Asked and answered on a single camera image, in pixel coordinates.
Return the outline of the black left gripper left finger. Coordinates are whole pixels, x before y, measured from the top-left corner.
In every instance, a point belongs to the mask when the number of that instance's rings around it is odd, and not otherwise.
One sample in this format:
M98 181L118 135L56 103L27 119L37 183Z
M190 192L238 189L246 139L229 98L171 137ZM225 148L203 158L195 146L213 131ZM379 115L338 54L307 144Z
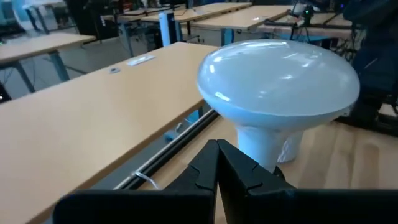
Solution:
M62 198L52 221L79 223L214 223L219 146L209 140L162 190L80 190Z

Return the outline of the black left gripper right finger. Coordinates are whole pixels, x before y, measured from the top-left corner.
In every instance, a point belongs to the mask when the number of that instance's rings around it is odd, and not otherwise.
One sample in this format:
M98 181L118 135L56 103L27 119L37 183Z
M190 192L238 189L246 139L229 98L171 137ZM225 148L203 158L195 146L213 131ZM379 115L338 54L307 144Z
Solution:
M217 143L228 223L397 223L396 190L297 189L228 141Z

